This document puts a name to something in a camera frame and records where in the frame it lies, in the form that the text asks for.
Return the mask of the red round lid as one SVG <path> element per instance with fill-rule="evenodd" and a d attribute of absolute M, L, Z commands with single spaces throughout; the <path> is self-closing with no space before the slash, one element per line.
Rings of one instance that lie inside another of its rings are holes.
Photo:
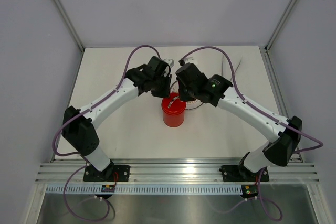
<path fill-rule="evenodd" d="M 185 111 L 186 102 L 180 100 L 178 93 L 172 92 L 168 98 L 162 99 L 161 108 L 168 115 L 178 115 Z"/>

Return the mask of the red cylindrical lunch box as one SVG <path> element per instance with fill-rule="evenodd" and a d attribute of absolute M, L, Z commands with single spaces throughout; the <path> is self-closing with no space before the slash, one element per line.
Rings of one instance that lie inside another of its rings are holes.
<path fill-rule="evenodd" d="M 185 120 L 185 110 L 180 112 L 163 111 L 163 122 L 168 127 L 179 127 Z"/>

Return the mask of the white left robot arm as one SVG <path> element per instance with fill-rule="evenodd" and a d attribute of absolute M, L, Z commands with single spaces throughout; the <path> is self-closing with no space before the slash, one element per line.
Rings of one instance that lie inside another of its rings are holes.
<path fill-rule="evenodd" d="M 118 176 L 113 161 L 100 146 L 98 127 L 118 108 L 143 93 L 150 91 L 154 97 L 169 97 L 171 78 L 169 69 L 151 70 L 141 65 L 128 70 L 115 89 L 90 105 L 65 110 L 61 135 L 90 164 L 88 169 L 95 174 L 95 181 L 109 181 Z"/>

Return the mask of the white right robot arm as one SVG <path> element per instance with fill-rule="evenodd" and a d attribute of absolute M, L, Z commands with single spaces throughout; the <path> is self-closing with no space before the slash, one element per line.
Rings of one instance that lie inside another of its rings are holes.
<path fill-rule="evenodd" d="M 302 120 L 296 116 L 288 119 L 276 115 L 271 119 L 261 106 L 242 99 L 233 83 L 220 75 L 207 78 L 203 73 L 178 74 L 179 93 L 183 101 L 200 100 L 223 109 L 242 119 L 267 140 L 258 149 L 247 152 L 239 164 L 228 170 L 233 178 L 248 181 L 262 175 L 262 169 L 269 165 L 285 167 L 294 154 L 302 128 Z"/>

